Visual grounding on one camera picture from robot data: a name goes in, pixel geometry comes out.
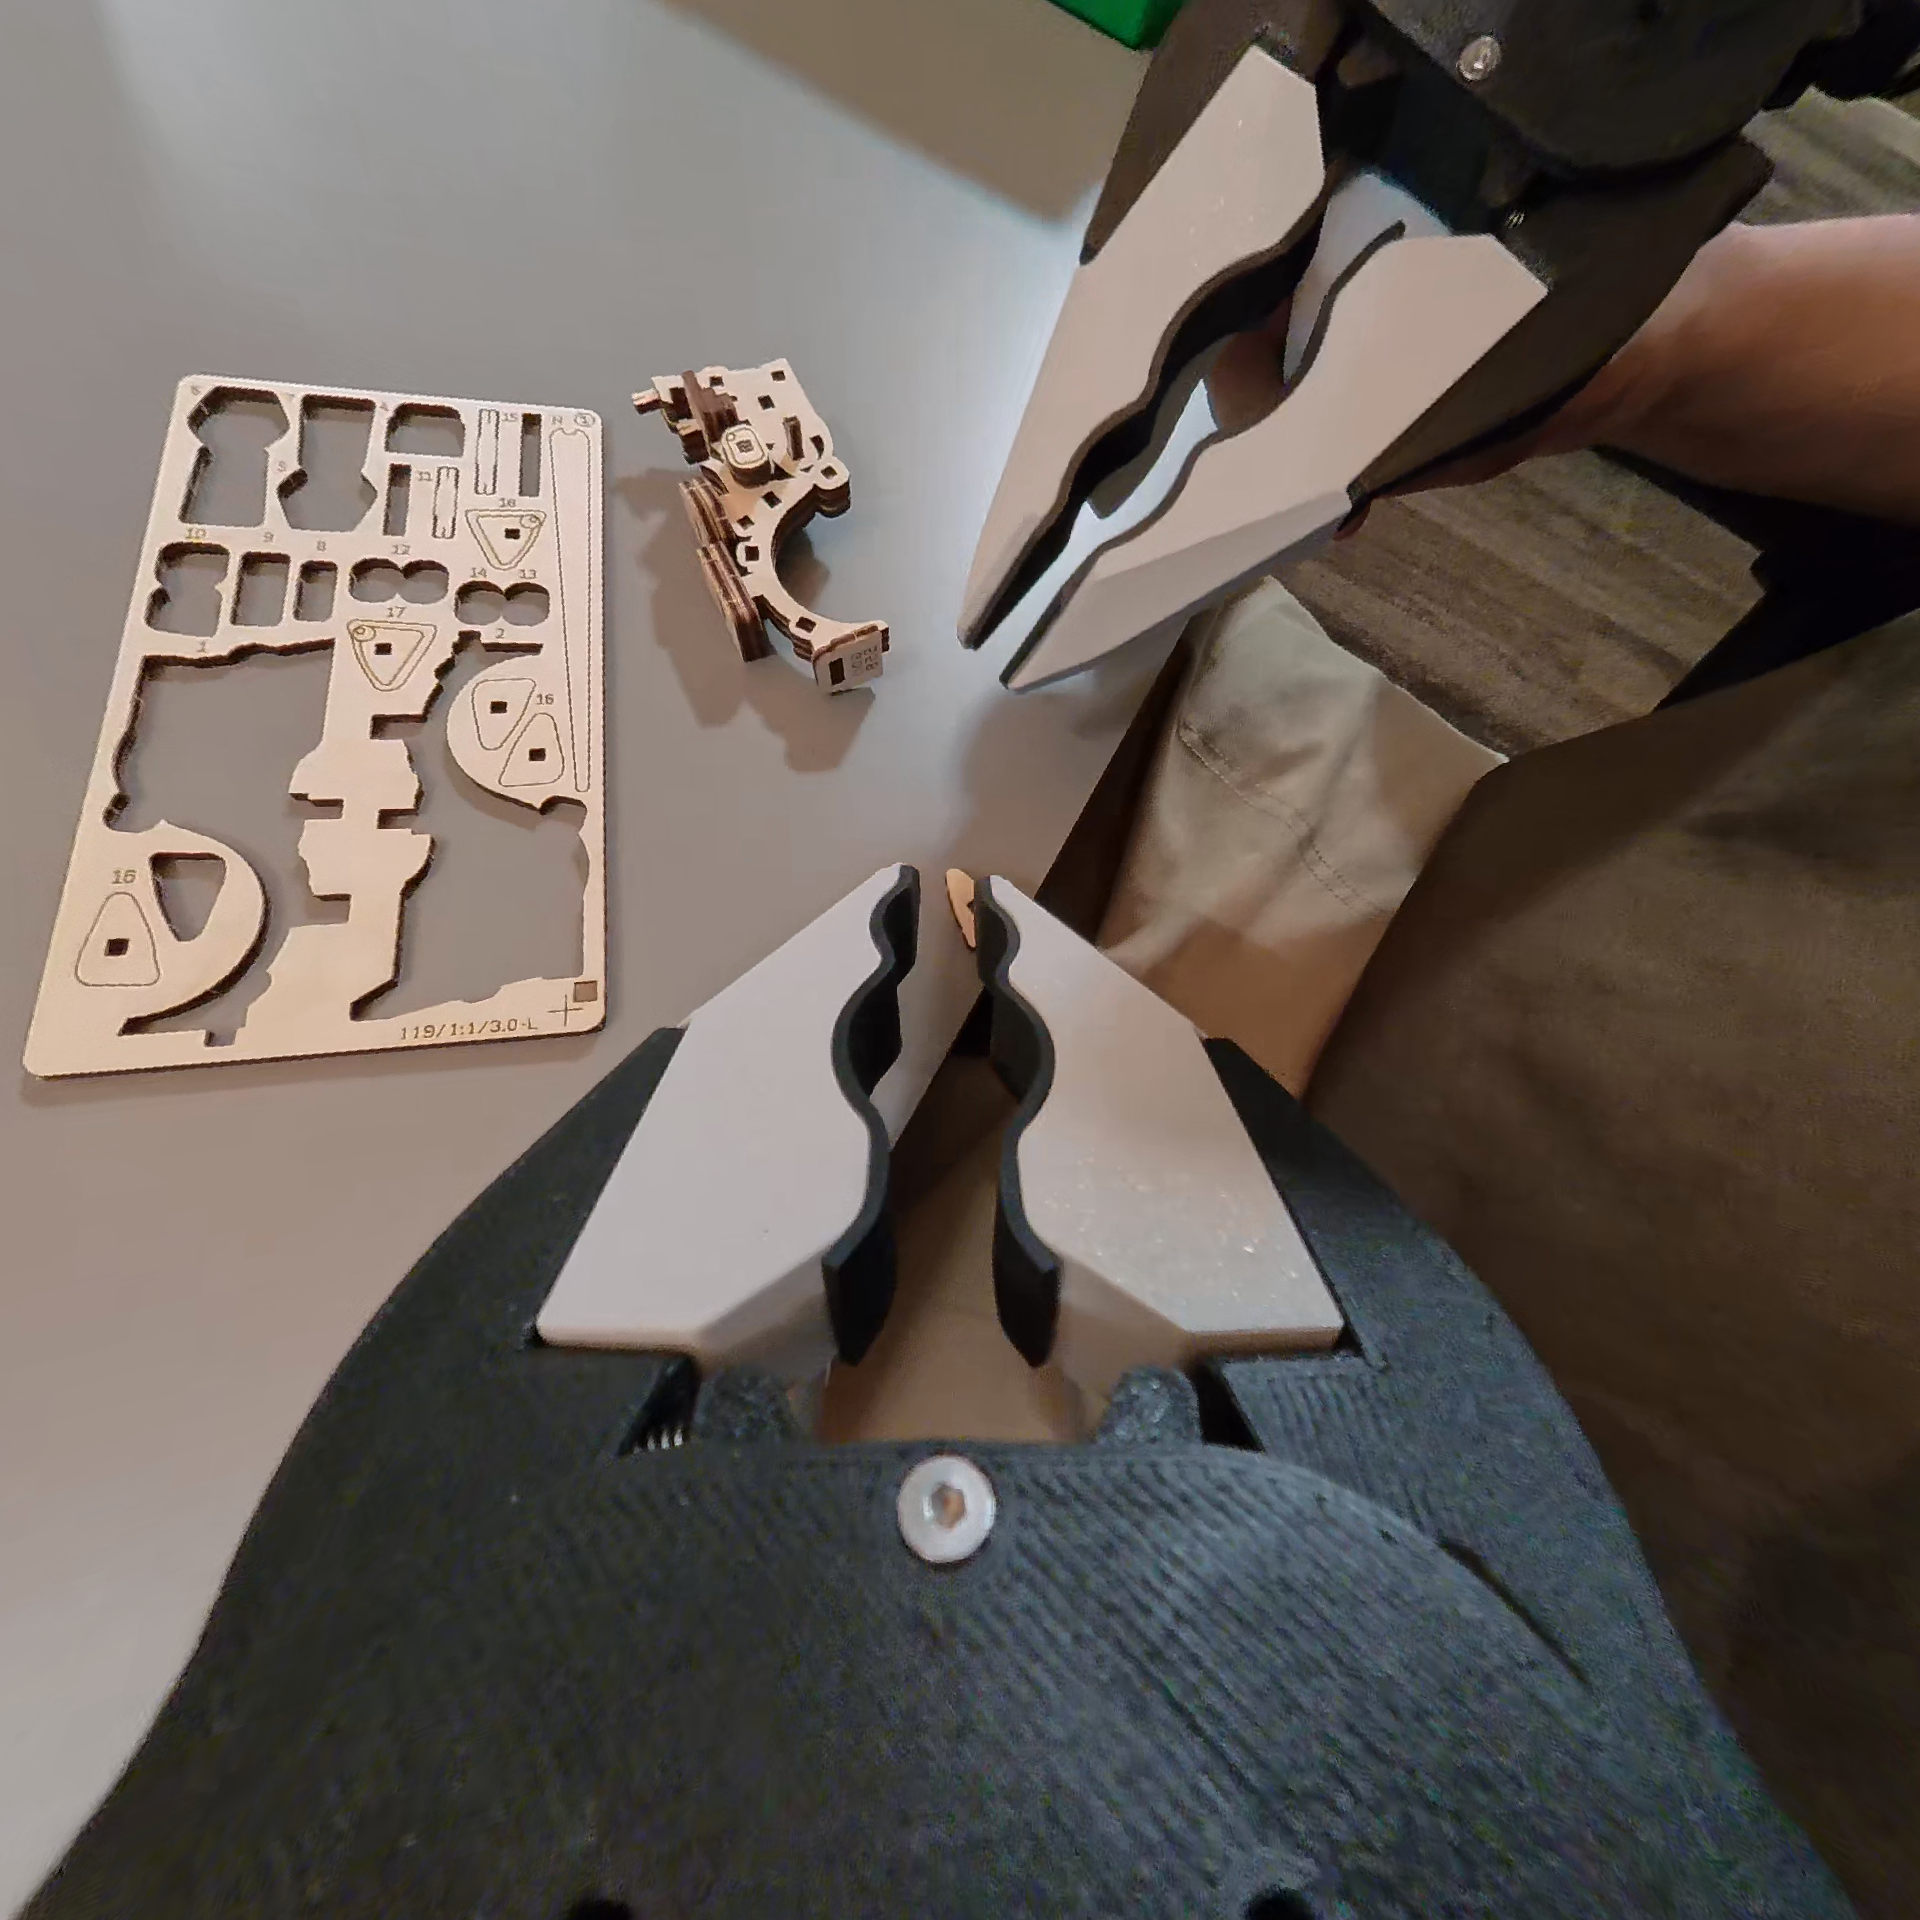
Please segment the laser-cut wooden puzzle sheet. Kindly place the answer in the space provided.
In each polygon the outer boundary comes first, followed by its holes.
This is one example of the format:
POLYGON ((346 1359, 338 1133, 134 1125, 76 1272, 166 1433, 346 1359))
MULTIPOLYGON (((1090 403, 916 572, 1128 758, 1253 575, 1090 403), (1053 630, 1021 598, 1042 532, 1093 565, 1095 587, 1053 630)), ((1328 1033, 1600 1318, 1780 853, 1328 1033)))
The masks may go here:
POLYGON ((607 1017, 604 420, 581 406, 188 375, 41 966, 23 1068, 42 1079, 586 1035, 607 1017), (269 945, 238 848, 125 827, 153 671, 322 654, 317 743, 288 782, 336 919, 269 945), (576 806, 581 955, 481 998, 376 1015, 434 857, 400 724, 436 720, 481 796, 576 806), (182 1017, 272 948, 228 1041, 182 1017))

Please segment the partly assembled wooden model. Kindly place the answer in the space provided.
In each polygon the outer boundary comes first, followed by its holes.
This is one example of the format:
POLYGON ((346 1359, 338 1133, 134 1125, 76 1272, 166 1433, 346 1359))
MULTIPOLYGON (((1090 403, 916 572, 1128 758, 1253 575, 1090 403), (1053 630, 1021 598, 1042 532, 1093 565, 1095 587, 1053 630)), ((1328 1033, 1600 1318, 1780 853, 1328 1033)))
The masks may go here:
POLYGON ((778 549, 814 516, 849 503, 849 476, 789 360, 661 375, 630 398, 679 438, 680 500, 696 557, 742 660, 782 633, 825 692, 876 681, 892 644, 881 620, 839 621, 804 607, 778 577, 778 549))

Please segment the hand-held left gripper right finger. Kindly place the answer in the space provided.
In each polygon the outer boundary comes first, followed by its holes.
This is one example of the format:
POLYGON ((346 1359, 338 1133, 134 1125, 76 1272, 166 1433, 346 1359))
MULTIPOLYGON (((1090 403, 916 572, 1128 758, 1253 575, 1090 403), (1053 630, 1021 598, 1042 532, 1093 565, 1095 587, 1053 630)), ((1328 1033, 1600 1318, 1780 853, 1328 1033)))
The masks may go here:
POLYGON ((1015 1100, 992 1239, 1004 1333, 1077 1387, 1324 1352, 1337 1300, 1202 1033, 1006 878, 973 899, 1015 1100))

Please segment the black chair part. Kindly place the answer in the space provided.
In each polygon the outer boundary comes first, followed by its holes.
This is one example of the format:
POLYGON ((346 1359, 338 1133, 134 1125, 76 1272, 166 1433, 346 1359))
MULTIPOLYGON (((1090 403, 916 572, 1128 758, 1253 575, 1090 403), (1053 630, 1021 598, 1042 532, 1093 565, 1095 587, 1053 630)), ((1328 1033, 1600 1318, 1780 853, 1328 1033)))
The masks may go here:
POLYGON ((1712 486, 1638 455, 1612 456, 1754 549, 1760 601, 1663 694, 1661 708, 1760 679, 1918 609, 1914 526, 1712 486))

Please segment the person's beige pants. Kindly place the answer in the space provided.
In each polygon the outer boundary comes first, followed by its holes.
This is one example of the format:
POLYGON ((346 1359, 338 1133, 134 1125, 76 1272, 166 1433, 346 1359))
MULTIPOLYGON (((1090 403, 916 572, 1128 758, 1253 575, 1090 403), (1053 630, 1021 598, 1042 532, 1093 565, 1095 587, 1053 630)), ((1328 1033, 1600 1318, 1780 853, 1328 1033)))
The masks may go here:
POLYGON ((1302 1096, 1437 837, 1504 756, 1280 582, 1193 630, 1097 943, 1302 1096))

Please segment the person's dark olive shirt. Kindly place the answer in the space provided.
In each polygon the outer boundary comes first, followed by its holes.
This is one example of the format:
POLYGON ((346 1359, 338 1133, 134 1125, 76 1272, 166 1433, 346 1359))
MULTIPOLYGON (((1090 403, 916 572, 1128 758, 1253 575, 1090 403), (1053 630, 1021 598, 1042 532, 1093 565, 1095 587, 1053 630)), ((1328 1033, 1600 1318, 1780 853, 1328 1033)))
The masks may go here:
POLYGON ((1309 1088, 1589 1433, 1863 1915, 1914 1915, 1908 614, 1509 761, 1309 1088))

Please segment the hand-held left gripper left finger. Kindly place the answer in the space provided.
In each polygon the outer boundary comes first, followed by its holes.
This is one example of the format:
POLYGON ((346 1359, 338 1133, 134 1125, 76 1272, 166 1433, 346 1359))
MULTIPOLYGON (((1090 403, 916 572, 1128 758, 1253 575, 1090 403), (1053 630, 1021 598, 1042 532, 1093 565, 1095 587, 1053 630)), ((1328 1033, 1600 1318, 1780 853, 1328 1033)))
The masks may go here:
POLYGON ((892 1139, 921 876, 896 864, 701 1005, 537 1316, 543 1344, 820 1373, 896 1294, 892 1139))

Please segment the person's right forearm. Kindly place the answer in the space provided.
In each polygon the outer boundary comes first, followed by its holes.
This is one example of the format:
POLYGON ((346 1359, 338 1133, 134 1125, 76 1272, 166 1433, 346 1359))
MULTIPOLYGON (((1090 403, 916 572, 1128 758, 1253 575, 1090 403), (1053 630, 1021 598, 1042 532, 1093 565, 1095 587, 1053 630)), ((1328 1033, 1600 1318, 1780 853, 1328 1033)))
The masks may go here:
POLYGON ((1534 448, 1918 521, 1918 217, 1734 224, 1534 448))

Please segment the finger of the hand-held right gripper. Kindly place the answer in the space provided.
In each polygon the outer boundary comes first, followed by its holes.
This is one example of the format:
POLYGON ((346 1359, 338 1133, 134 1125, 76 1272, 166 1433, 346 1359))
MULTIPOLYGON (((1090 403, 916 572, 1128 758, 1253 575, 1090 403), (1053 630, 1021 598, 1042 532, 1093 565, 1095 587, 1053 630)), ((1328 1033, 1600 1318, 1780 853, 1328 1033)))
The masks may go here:
POLYGON ((1248 47, 1072 273, 966 575, 969 649, 1069 532, 1097 445, 1148 420, 1199 302, 1294 244, 1328 177, 1319 116, 1308 78, 1248 47))
POLYGON ((1069 575, 1004 686, 1078 675, 1332 531, 1360 476, 1545 297, 1485 230, 1377 238, 1328 297, 1316 351, 1280 406, 1199 445, 1160 510, 1069 575))

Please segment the grey desk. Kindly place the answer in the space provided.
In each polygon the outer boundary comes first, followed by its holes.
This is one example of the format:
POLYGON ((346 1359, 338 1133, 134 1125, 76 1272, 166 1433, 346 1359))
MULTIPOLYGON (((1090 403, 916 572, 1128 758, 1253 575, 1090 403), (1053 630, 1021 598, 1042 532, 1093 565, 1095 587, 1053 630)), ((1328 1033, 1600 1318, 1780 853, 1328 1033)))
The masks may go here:
POLYGON ((1039 879, 1160 649, 1006 697, 954 614, 1143 57, 1053 4, 4 6, 4 1912, 197 1643, 432 1239, 889 860, 1039 879), (789 356, 873 691, 745 667, 655 372, 789 356), (181 377, 605 422, 609 1007, 586 1039, 41 1083, 21 1049, 181 377))

